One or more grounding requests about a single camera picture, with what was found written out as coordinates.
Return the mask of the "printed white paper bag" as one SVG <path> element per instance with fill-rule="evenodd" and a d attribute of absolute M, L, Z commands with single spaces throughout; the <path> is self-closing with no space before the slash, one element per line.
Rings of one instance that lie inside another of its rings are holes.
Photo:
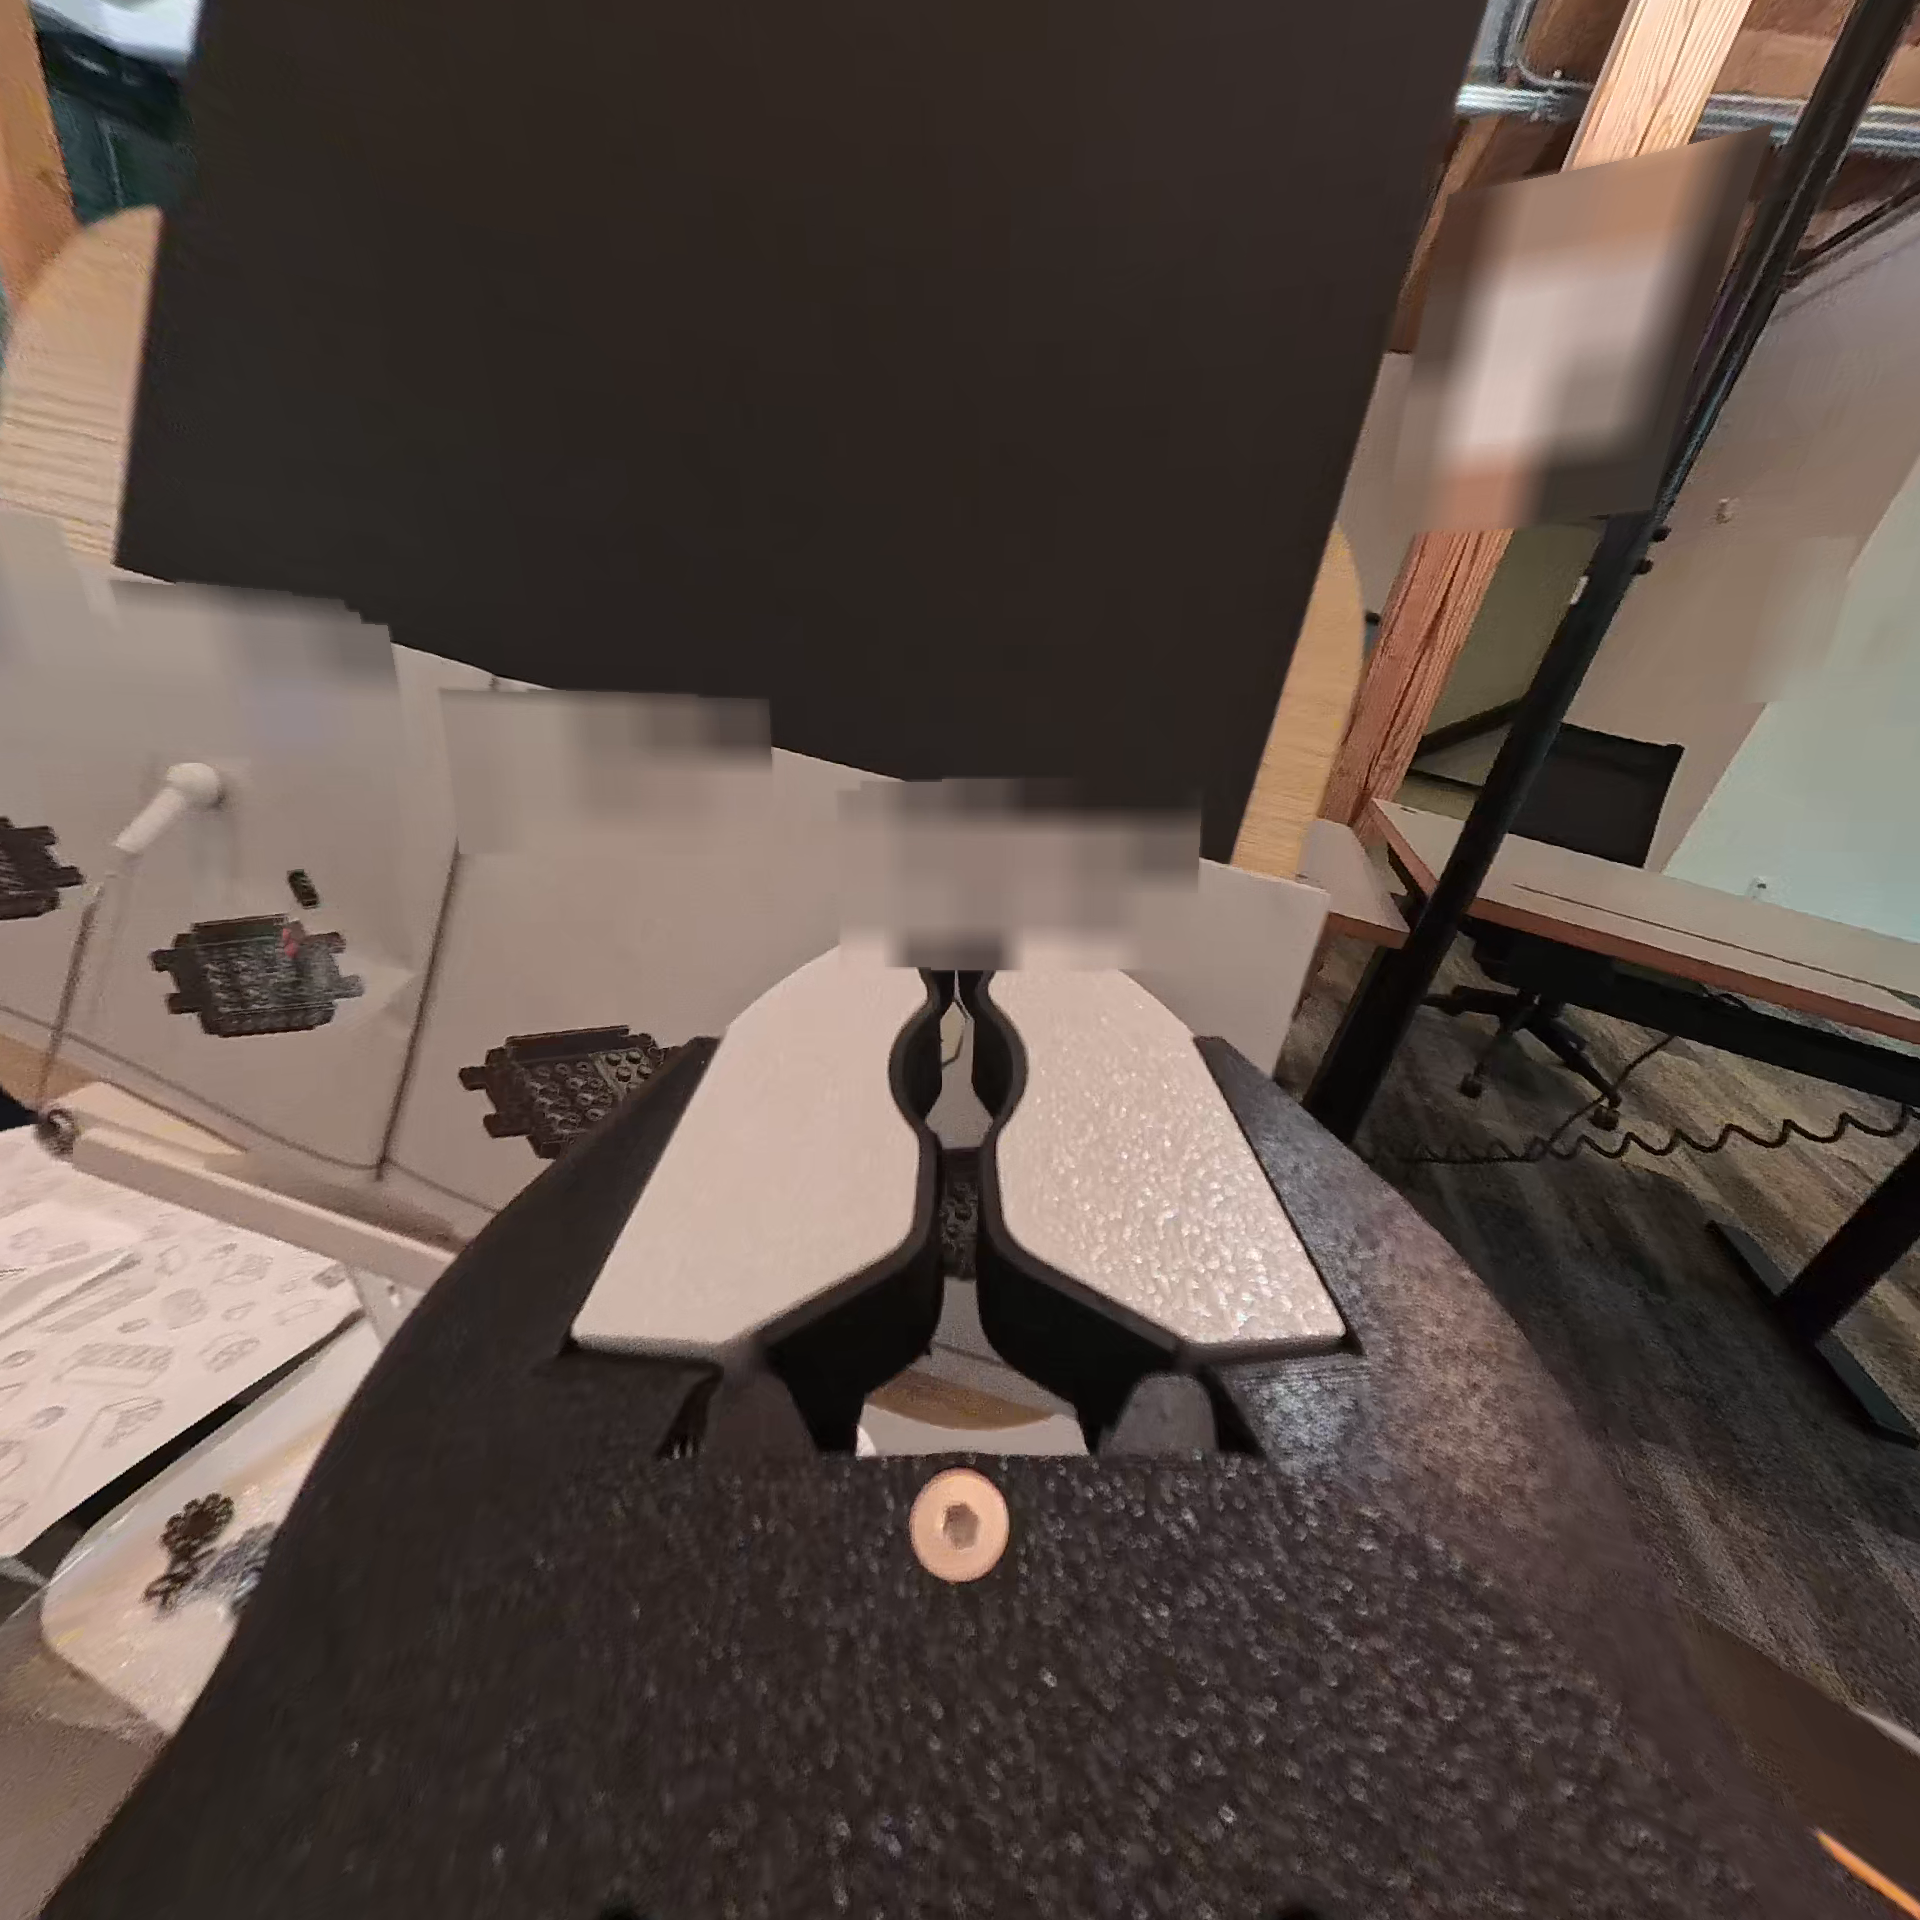
<path fill-rule="evenodd" d="M 3 1554 L 358 1315 L 320 1256 L 3 1135 Z"/>

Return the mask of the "grey desk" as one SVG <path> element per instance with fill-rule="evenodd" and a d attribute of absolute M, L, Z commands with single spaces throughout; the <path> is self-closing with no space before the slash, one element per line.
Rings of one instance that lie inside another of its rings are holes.
<path fill-rule="evenodd" d="M 49 1648 L 47 1592 L 3 1581 L 3 1916 L 41 1916 L 176 1734 Z"/>

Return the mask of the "slanted wooden beam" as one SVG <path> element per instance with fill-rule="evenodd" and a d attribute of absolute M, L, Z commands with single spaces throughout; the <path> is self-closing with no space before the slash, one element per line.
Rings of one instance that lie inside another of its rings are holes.
<path fill-rule="evenodd" d="M 1688 143 L 1746 11 L 1628 4 L 1562 169 Z M 1323 817 L 1355 828 L 1367 801 L 1402 787 L 1516 528 L 1509 519 L 1499 530 L 1427 530 L 1409 543 L 1330 773 Z"/>

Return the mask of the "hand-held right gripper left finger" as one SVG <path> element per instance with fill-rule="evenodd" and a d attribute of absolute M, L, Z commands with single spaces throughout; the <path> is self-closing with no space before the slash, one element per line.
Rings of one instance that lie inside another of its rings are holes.
<path fill-rule="evenodd" d="M 924 1129 L 894 1085 L 924 972 L 825 952 L 720 1038 L 572 1340 L 732 1363 L 910 1245 Z"/>

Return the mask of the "black office chair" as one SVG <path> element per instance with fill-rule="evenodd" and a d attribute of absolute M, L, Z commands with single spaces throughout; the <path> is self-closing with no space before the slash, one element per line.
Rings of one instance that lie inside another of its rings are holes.
<path fill-rule="evenodd" d="M 1426 1006 L 1452 1020 L 1487 1017 L 1498 1026 L 1461 1076 L 1456 1093 L 1481 1099 L 1498 1058 L 1516 1052 L 1518 1039 L 1529 1038 L 1594 1093 L 1592 1121 L 1608 1135 L 1617 1132 L 1619 1079 L 1598 1070 L 1585 1038 L 1567 1025 L 1567 1003 L 1548 994 L 1548 988 L 1570 982 L 1579 972 L 1594 972 L 1594 964 L 1567 962 L 1548 938 L 1509 922 L 1469 917 L 1461 933 L 1469 944 L 1475 967 L 1494 988 L 1455 983 L 1427 994 Z"/>

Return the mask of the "white gooseneck lamp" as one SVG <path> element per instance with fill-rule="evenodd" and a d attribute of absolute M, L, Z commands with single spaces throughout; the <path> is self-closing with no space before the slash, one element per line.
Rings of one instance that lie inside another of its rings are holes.
<path fill-rule="evenodd" d="M 70 944 L 70 962 L 62 972 L 62 990 L 55 1003 L 55 1020 L 47 1034 L 36 1074 L 36 1099 L 34 1099 L 34 1135 L 36 1145 L 47 1147 L 55 1162 L 70 1162 L 77 1145 L 77 1121 L 75 1115 L 55 1099 L 55 1070 L 62 1058 L 62 1045 L 73 1026 L 73 1009 L 77 1002 L 77 988 L 86 982 L 86 962 L 91 952 L 91 936 L 100 917 L 100 905 L 112 891 L 117 891 L 135 867 L 185 817 L 224 806 L 229 782 L 220 766 L 213 763 L 174 763 L 164 777 L 156 793 L 148 806 L 130 817 L 126 828 L 113 834 L 108 845 L 108 867 L 100 878 L 86 883 L 77 929 Z"/>

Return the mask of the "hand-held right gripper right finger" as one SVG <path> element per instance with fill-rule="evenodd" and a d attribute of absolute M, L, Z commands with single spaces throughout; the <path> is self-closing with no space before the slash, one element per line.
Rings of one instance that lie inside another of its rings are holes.
<path fill-rule="evenodd" d="M 1191 1026 L 1126 972 L 999 972 L 1013 1088 L 990 1132 L 1004 1245 L 1070 1296 L 1202 1363 L 1346 1335 Z"/>

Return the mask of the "black tripod stand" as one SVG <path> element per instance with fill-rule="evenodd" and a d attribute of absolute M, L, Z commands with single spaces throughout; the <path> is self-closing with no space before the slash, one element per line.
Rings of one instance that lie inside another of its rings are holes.
<path fill-rule="evenodd" d="M 1355 1142 L 1414 1013 L 1426 1006 L 1437 967 L 1452 956 L 1461 922 L 1478 902 L 1478 891 L 1489 878 L 1605 635 L 1629 586 L 1643 578 L 1649 547 L 1666 528 L 1726 400 L 1785 297 L 1799 240 L 1834 183 L 1915 12 L 1916 4 L 1854 4 L 1841 23 L 1834 49 L 1785 146 L 1781 173 L 1733 260 L 1721 318 L 1691 382 L 1686 431 L 1669 454 L 1654 506 L 1641 514 L 1613 514 L 1605 526 L 1587 565 L 1587 582 L 1567 602 L 1440 878 L 1426 886 L 1426 905 L 1405 944 L 1369 964 L 1322 1058 L 1308 1088 L 1308 1115 L 1338 1142 Z"/>

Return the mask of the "clear bag of pieces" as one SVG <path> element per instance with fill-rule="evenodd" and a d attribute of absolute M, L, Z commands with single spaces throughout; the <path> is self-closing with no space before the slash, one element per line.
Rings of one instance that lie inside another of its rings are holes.
<path fill-rule="evenodd" d="M 91 1527 L 60 1564 L 49 1648 L 176 1732 L 222 1662 L 339 1414 L 229 1429 Z"/>

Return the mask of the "grey office table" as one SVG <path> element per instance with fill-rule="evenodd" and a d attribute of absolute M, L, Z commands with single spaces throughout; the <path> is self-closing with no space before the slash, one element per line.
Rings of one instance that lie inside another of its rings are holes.
<path fill-rule="evenodd" d="M 1796 1270 L 1770 1260 L 1738 1223 L 1713 1223 L 1713 1235 L 1858 1426 L 1915 1451 L 1916 1419 L 1844 1347 L 1841 1319 L 1916 1253 L 1916 944 L 1529 838 L 1503 841 L 1469 917 L 1540 933 L 1562 957 L 1594 964 L 1548 988 L 1567 1017 L 1619 1020 L 1641 1026 L 1649 1045 L 1691 1042 L 1887 1106 L 1887 1117 L 1853 1115 L 1775 1135 L 1674 1125 L 1662 1138 L 1641 1138 L 1619 1121 L 1598 1135 L 1594 1155 L 1666 1162 L 1716 1156 L 1733 1142 L 1762 1150 L 1849 1135 L 1906 1142 L 1896 1168 Z M 1516 1147 L 1506 1162 L 1575 1156 L 1592 1103 L 1587 1088 L 1547 1145 Z"/>

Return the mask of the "round wooden stand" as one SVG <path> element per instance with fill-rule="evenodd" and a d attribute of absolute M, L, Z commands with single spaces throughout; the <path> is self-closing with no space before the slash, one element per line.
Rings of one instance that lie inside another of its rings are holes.
<path fill-rule="evenodd" d="M 156 208 L 117 213 L 95 228 L 77 228 L 52 256 L 52 264 L 36 277 L 22 307 L 12 312 L 3 349 L 3 555 L 19 555 L 22 566 L 52 569 L 52 618 L 62 618 L 73 608 L 73 593 L 86 590 L 86 602 L 91 608 L 86 640 L 91 642 L 91 656 L 149 635 L 196 635 L 184 626 L 184 614 L 169 606 L 154 608 L 148 602 L 154 586 L 148 586 L 137 574 L 112 565 L 130 459 L 130 415 L 143 363 L 156 240 Z M 447 658 L 433 663 L 473 674 L 473 681 L 461 685 L 461 690 L 508 687 L 505 681 L 494 681 L 485 670 Z M 440 690 L 438 708 L 440 739 L 447 690 L 453 687 Z M 381 1168 L 364 1184 L 330 1184 L 368 1187 L 371 1194 L 421 1214 L 381 1184 Z"/>

